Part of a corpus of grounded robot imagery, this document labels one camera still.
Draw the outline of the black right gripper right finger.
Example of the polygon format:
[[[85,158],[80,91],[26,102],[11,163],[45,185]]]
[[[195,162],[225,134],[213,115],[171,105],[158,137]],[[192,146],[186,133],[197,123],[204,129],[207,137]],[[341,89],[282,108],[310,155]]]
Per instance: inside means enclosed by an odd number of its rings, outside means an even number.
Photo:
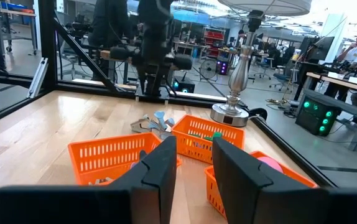
[[[212,158],[229,223],[357,223],[357,189],[310,188],[222,138]]]

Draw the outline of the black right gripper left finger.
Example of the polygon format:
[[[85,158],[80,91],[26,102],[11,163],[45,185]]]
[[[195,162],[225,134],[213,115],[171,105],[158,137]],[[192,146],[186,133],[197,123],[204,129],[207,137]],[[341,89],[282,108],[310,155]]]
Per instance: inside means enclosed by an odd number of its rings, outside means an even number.
[[[0,188],[0,223],[169,223],[177,140],[167,137],[120,178],[104,186]]]

